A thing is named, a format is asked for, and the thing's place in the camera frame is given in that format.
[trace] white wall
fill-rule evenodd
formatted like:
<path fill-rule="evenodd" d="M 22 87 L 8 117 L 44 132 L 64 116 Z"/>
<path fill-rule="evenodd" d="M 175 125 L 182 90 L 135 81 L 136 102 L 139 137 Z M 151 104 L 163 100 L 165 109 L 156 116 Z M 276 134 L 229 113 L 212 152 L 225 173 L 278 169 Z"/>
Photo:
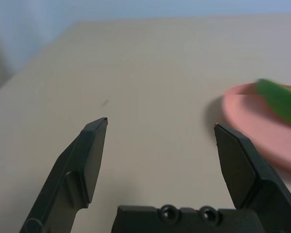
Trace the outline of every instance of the white wall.
<path fill-rule="evenodd" d="M 0 0 L 0 49 L 11 73 L 78 20 L 291 12 L 291 0 Z"/>

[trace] beige table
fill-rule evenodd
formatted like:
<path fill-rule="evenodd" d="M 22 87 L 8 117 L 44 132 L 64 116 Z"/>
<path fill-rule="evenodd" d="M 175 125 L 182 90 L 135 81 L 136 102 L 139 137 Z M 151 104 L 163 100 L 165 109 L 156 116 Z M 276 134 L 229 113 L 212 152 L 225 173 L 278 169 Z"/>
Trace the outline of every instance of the beige table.
<path fill-rule="evenodd" d="M 0 90 L 0 232 L 100 117 L 94 201 L 72 232 L 109 233 L 119 204 L 232 208 L 212 126 L 224 90 L 257 78 L 291 84 L 291 15 L 78 24 Z"/>

